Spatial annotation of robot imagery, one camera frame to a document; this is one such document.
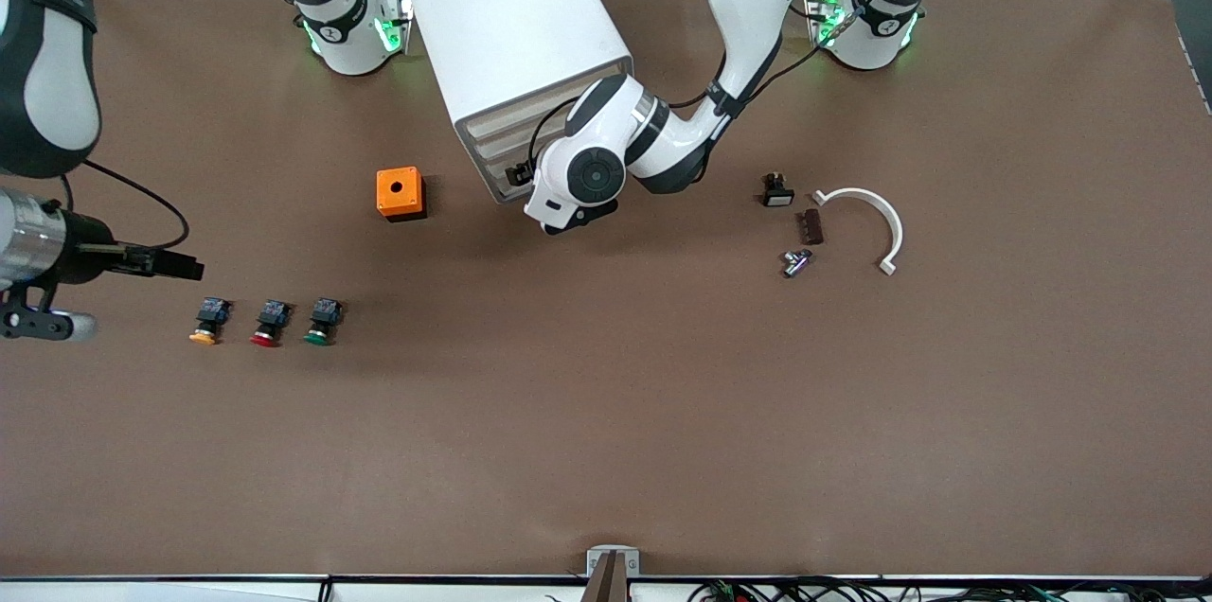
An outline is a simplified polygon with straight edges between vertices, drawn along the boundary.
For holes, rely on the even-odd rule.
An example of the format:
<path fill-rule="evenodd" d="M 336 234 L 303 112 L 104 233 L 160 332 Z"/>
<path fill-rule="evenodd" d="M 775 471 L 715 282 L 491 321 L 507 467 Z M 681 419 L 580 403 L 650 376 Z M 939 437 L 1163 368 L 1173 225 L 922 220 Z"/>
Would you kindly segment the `green push button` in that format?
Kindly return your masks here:
<path fill-rule="evenodd" d="M 345 305 L 328 297 L 319 297 L 311 305 L 311 317 L 309 317 L 304 342 L 311 345 L 328 346 L 332 343 L 335 329 L 341 326 L 343 317 L 345 317 Z"/>

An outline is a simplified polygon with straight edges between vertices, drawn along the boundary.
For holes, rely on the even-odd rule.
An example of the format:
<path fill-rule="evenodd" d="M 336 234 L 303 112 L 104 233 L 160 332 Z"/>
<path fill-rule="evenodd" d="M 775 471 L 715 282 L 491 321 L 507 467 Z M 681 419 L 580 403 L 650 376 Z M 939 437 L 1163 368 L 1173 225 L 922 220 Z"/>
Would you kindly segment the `yellow push button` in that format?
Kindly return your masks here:
<path fill-rule="evenodd" d="M 201 345 L 215 345 L 221 343 L 222 331 L 230 319 L 231 302 L 223 297 L 205 297 L 199 313 L 196 313 L 196 327 L 187 338 Z"/>

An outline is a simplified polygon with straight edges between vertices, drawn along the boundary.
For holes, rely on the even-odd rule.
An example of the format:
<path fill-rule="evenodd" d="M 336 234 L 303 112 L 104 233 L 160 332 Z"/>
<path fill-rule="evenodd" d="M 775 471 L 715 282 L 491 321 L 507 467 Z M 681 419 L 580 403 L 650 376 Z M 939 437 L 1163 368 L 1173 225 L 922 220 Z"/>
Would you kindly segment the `red push button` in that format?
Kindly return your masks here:
<path fill-rule="evenodd" d="M 295 313 L 295 306 L 278 300 L 267 300 L 261 306 L 257 317 L 255 333 L 250 336 L 250 342 L 258 346 L 273 348 L 281 343 L 285 327 Z"/>

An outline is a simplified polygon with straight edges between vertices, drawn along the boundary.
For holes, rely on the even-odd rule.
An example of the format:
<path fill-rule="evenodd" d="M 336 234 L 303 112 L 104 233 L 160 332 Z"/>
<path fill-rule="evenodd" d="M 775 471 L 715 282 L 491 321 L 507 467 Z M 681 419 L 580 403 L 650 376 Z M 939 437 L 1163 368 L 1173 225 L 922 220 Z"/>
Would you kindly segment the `white drawer cabinet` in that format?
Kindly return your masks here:
<path fill-rule="evenodd" d="M 550 85 L 633 71 L 631 50 L 601 0 L 411 2 L 452 128 L 491 197 L 488 168 L 459 120 Z"/>

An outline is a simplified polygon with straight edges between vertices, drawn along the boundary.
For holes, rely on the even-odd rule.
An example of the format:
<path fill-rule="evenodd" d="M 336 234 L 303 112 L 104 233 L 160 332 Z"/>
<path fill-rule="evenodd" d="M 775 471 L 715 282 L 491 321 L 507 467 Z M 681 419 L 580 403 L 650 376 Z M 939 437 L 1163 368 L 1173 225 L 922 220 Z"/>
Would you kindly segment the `orange box with hole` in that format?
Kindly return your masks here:
<path fill-rule="evenodd" d="M 427 180 L 415 166 L 378 170 L 375 202 L 381 217 L 389 222 L 427 219 Z"/>

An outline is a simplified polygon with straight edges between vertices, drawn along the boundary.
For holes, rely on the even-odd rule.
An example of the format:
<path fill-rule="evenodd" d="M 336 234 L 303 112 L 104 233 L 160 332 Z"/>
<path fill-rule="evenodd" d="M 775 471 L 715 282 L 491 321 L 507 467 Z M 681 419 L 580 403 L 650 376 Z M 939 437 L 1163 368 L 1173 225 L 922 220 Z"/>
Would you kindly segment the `white curved plastic clamp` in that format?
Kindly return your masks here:
<path fill-rule="evenodd" d="M 884 222 L 886 222 L 890 227 L 890 248 L 886 253 L 884 253 L 882 260 L 879 262 L 879 269 L 886 275 L 893 275 L 897 273 L 896 258 L 901 253 L 901 248 L 903 248 L 905 237 L 901 213 L 898 213 L 894 206 L 886 200 L 886 197 L 879 195 L 879 193 L 870 191 L 870 189 L 845 187 L 834 189 L 831 193 L 824 193 L 822 189 L 817 189 L 817 191 L 812 193 L 814 203 L 822 206 L 844 200 L 844 197 L 870 205 L 884 216 Z"/>

